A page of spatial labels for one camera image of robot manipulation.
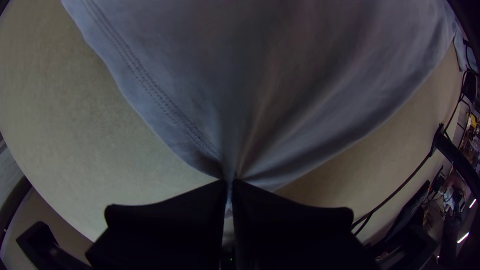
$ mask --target fabric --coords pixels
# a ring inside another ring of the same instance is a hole
[[[385,123],[443,59],[440,0],[63,0],[150,128],[274,191]]]

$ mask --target power cord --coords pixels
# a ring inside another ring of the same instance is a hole
[[[472,70],[468,69],[467,71],[465,71],[463,73],[463,76],[461,78],[461,88],[463,89],[464,87],[464,83],[465,83],[465,78],[467,76],[467,73],[473,73],[474,75],[476,75],[475,72],[473,72]],[[464,93],[461,93],[460,94],[460,97],[458,99],[458,102],[456,104],[456,107],[455,107],[455,110],[453,111],[452,115],[450,116],[450,119],[448,120],[448,123],[447,125],[445,126],[444,128],[444,134],[448,137],[448,139],[450,141],[452,141],[450,139],[450,137],[448,136],[447,134],[447,129],[449,128],[450,126],[450,123],[452,122],[452,119],[454,118],[454,115],[455,113],[457,112],[457,109],[459,107],[459,104],[460,102],[462,102],[463,98],[465,97],[465,94]],[[418,165],[418,167],[412,172],[412,174],[410,174],[410,176],[403,182],[403,184],[401,184],[401,186],[399,186],[395,192],[393,192],[388,198],[386,198],[382,203],[380,203],[380,205],[378,205],[377,207],[375,207],[375,209],[373,209],[372,211],[370,211],[368,214],[364,215],[362,218],[360,218],[359,220],[355,221],[353,223],[353,225],[350,227],[350,229],[353,231],[360,223],[363,222],[363,224],[361,225],[361,227],[353,234],[354,236],[357,236],[359,235],[359,233],[365,228],[365,226],[367,226],[367,223],[370,221],[370,219],[372,219],[372,216],[375,214],[375,212],[377,212],[378,210],[380,210],[380,208],[382,208],[384,205],[386,205],[393,197],[395,197],[414,177],[415,175],[420,171],[420,169],[425,165],[425,163],[427,163],[427,160],[429,160],[429,158],[432,157],[432,154],[433,152],[430,151],[430,153],[428,153],[428,155],[423,159],[423,161],[420,163],[420,165]]]
[[[429,158],[431,157],[430,153],[428,153],[428,155],[423,159],[423,161],[420,163],[420,165],[418,165],[418,167],[413,171],[412,174],[410,174],[410,176],[403,182],[403,184],[401,184],[401,186],[399,186],[395,192],[393,192],[390,196],[388,196],[388,198],[386,198],[382,203],[380,203],[380,205],[378,205],[377,207],[375,207],[375,209],[373,209],[370,213],[364,215],[362,218],[360,218],[359,220],[357,220],[355,223],[353,223],[353,225],[351,226],[351,230],[353,231],[360,223],[362,223],[363,221],[365,221],[362,226],[355,232],[355,236],[357,236],[364,228],[365,226],[367,225],[367,223],[370,221],[370,219],[372,218],[372,216],[375,214],[375,212],[377,212],[380,208],[382,208],[384,205],[386,205],[393,197],[395,197],[395,195],[397,195],[414,177],[415,175],[420,171],[420,169],[425,165],[425,163],[427,163],[427,160],[429,160]]]

